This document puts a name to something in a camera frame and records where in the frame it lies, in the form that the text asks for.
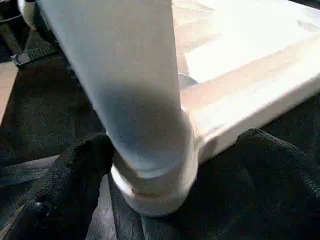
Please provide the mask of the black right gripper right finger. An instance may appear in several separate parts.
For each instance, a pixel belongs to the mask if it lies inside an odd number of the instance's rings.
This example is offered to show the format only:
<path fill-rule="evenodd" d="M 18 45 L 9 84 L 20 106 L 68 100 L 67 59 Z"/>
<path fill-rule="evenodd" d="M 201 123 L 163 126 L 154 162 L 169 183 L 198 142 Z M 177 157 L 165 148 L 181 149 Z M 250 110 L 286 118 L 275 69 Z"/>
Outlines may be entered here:
<path fill-rule="evenodd" d="M 320 166 L 295 145 L 261 129 L 240 134 L 235 146 L 256 190 L 273 240 L 320 238 Z"/>

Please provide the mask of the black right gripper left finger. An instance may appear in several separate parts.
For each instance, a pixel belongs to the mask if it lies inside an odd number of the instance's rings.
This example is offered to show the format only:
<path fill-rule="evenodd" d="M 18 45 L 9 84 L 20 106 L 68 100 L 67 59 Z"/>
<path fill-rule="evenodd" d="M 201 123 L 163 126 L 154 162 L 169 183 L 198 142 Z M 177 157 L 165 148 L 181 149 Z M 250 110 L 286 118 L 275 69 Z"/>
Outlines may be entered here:
<path fill-rule="evenodd" d="M 111 171 L 114 151 L 105 133 L 85 136 L 67 147 L 12 205 L 21 210 L 3 239 L 86 239 L 101 181 Z"/>

